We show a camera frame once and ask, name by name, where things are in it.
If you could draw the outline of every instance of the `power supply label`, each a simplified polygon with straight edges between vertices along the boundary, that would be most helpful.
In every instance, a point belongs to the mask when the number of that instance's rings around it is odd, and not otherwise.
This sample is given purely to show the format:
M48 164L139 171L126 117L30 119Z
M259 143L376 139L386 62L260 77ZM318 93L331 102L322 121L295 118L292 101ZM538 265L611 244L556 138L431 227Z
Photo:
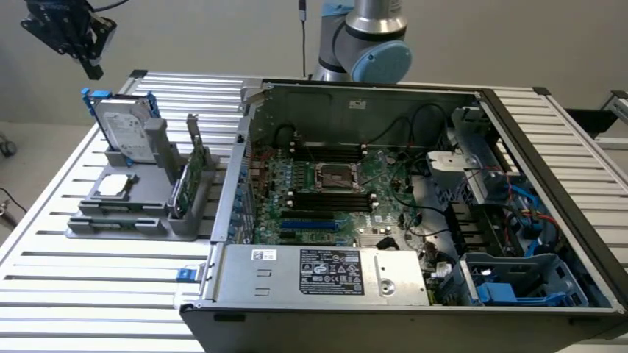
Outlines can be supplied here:
M299 265L299 289L303 294L364 295L360 252L303 249Z

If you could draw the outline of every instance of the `motherboard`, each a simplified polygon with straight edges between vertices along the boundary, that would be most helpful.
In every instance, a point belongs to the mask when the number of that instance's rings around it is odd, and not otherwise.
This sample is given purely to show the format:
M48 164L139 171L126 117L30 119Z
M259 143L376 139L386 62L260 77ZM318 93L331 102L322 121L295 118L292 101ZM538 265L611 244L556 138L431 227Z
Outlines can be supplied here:
M258 200L255 243L376 246L403 241L415 204L411 175L396 167L399 152L323 154L270 150L252 164Z

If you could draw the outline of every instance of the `white wall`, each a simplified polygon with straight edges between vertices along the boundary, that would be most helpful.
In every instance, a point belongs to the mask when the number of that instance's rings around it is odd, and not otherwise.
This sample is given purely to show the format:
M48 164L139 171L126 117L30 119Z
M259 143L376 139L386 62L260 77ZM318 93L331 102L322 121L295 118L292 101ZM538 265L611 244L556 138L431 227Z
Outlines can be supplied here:
M92 0L95 6L114 0ZM0 120L86 123L83 87L116 90L134 68L300 75L296 0L131 0L103 13L119 25L102 82L84 78L22 28L23 0L0 0ZM318 13L307 53L314 69ZM550 88L595 107L628 89L627 0L406 0L408 81Z

